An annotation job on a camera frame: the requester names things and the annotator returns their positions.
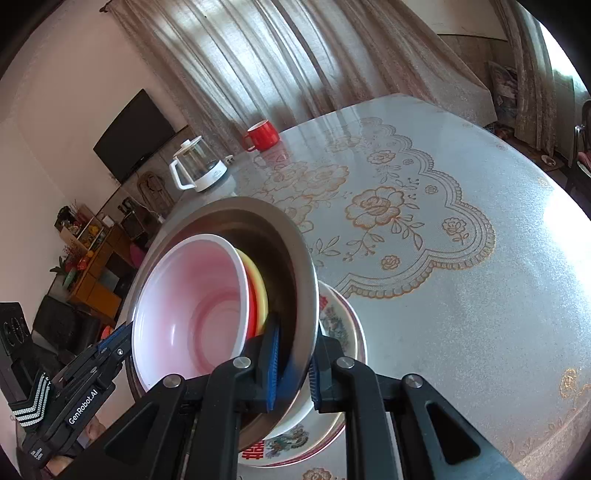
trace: television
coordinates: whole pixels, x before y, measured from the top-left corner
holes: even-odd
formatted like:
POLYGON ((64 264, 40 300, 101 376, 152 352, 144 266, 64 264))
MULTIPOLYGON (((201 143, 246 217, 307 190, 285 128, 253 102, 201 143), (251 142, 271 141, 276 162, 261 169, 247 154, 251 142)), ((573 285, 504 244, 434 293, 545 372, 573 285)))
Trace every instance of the television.
POLYGON ((123 183, 174 133, 148 93, 141 89, 113 120, 94 151, 123 183))

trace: red mug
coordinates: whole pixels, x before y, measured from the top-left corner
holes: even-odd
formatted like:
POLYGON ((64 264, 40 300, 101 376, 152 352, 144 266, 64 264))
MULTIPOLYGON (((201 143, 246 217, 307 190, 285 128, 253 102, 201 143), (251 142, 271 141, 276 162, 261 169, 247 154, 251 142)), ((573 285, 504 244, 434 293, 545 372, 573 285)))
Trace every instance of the red mug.
POLYGON ((278 141, 279 134, 275 130, 275 127, 271 125, 269 120, 263 120, 247 130, 244 135, 244 148, 247 152, 252 152, 254 149, 262 152, 271 148, 278 141), (251 147, 246 146, 247 138, 251 139, 251 147))

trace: sheer curtain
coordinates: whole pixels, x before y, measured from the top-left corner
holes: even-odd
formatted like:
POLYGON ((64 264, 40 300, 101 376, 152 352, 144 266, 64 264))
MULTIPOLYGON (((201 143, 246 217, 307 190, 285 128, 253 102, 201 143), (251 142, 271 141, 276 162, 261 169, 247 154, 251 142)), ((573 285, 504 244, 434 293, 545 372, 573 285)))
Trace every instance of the sheer curtain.
POLYGON ((492 3, 517 65, 515 136, 552 155, 556 141, 556 95, 541 24, 516 0, 492 3))
POLYGON ((574 151, 574 127, 583 122, 583 104, 591 97, 566 53, 546 27, 541 25, 541 28, 556 87, 556 150, 568 159, 571 166, 577 154, 574 151))
POLYGON ((224 151, 390 93, 474 123, 487 88, 400 0, 113 0, 110 12, 196 132, 224 151))

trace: glass kettle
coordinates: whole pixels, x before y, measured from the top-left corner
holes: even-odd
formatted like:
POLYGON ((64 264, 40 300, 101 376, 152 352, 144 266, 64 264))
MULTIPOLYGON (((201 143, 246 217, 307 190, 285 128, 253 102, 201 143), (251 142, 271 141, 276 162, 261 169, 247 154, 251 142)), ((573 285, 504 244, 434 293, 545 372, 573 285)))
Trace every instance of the glass kettle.
POLYGON ((216 159, 201 135, 185 140, 170 164, 170 173, 179 190, 196 189, 201 192, 218 181, 226 170, 223 161, 216 159), (181 181, 179 170, 187 183, 181 181))

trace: speaker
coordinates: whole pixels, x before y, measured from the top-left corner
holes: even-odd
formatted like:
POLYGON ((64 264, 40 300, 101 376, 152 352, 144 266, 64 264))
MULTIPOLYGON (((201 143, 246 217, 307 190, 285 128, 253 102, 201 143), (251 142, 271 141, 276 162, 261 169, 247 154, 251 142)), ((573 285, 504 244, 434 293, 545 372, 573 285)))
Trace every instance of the speaker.
POLYGON ((38 361, 18 302, 0 303, 0 389, 9 404, 29 396, 38 361))

